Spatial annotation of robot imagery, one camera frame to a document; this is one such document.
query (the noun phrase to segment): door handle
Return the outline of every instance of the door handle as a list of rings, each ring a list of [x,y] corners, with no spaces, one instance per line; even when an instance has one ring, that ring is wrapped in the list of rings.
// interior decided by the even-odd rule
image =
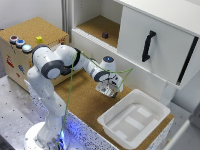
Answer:
[[[150,58],[150,56],[148,55],[149,47],[151,44],[151,38],[154,37],[155,35],[156,35],[156,32],[150,31],[149,35],[146,38],[145,45],[144,45],[144,51],[142,54],[142,62],[145,62]]]

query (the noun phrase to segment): cable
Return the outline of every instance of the cable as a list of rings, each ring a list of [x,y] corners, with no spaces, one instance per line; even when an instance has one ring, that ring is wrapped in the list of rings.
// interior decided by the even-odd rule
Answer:
[[[131,73],[131,71],[133,70],[133,68],[131,69],[128,69],[128,70],[124,70],[124,71],[119,71],[119,72],[112,72],[112,71],[108,71],[108,70],[105,70],[103,68],[101,68],[98,64],[96,64],[93,60],[91,60],[86,54],[84,54],[84,52],[82,51],[81,54],[86,57],[87,59],[89,59],[93,64],[95,64],[97,67],[99,67],[100,69],[106,71],[106,72],[109,72],[109,73],[124,73],[124,72],[128,72],[126,74],[126,76],[123,78],[119,88],[118,88],[118,91],[120,90],[120,87],[122,86],[123,82],[125,81],[126,77]],[[65,115],[64,115],[64,120],[63,120],[63,123],[62,123],[62,128],[61,128],[61,131],[60,131],[60,135],[61,135],[61,132],[63,131],[63,128],[64,128],[64,125],[65,125],[65,121],[66,121],[66,117],[67,117],[67,110],[68,110],[68,105],[69,105],[69,99],[70,99],[70,95],[71,95],[71,91],[72,91],[72,82],[73,82],[73,67],[74,67],[74,62],[75,62],[75,59],[76,59],[76,56],[77,56],[77,53],[74,54],[74,57],[73,57],[73,62],[72,62],[72,71],[71,71],[71,81],[70,81],[70,89],[69,89],[69,95],[68,95],[68,99],[67,99],[67,104],[66,104],[66,109],[65,109]]]

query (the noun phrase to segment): cork board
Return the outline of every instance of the cork board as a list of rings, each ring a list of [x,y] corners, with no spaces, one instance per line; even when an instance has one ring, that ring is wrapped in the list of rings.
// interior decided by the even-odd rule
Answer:
[[[97,118],[131,92],[131,89],[124,87],[123,92],[119,93],[116,99],[113,99],[96,91],[96,85],[97,83],[84,70],[75,74],[69,110],[120,150],[124,150],[105,134],[103,127],[97,122]],[[67,102],[69,87],[70,78],[55,87],[55,91],[65,102]],[[173,115],[167,116],[136,150],[145,150],[172,119]]]
[[[68,36],[67,33],[40,17],[30,19],[0,31],[0,37],[8,43],[10,42],[10,37],[12,35],[17,35],[19,39],[25,40],[26,44],[31,45],[32,48],[38,45],[36,41],[37,36],[42,36],[42,44],[45,45],[49,45],[58,39]]]
[[[103,17],[98,16],[77,26],[81,30],[97,37],[98,39],[117,48],[120,25]],[[108,38],[102,38],[102,33],[107,32]]]

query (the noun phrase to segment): cardboard box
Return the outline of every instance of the cardboard box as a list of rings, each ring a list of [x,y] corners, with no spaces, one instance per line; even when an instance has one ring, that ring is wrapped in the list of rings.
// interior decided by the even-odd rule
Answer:
[[[25,54],[22,49],[10,44],[10,36],[13,35],[25,40],[32,48],[39,45],[36,37],[41,36],[42,44],[48,45],[49,48],[54,47],[54,50],[57,45],[69,45],[69,35],[39,17],[0,31],[0,50],[6,73],[28,91],[24,79],[27,80],[27,71],[32,67],[32,53]],[[55,86],[66,78],[68,76],[59,76],[53,79],[52,83]]]

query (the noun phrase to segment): robotic arm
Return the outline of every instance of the robotic arm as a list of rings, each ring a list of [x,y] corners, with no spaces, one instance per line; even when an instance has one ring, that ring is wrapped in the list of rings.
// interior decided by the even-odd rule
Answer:
[[[55,79],[60,74],[69,74],[76,53],[73,70],[84,68],[94,81],[99,82],[96,90],[109,97],[123,90],[122,78],[116,73],[105,71],[115,72],[116,64],[112,57],[103,58],[99,65],[105,69],[102,70],[95,65],[98,63],[94,59],[92,60],[95,64],[84,57],[78,49],[61,45],[52,52],[46,45],[36,46],[32,56],[34,66],[29,69],[27,76],[32,89],[48,109],[45,124],[34,139],[41,149],[49,149],[48,143],[57,138],[66,108],[65,102],[54,91],[50,79]]]

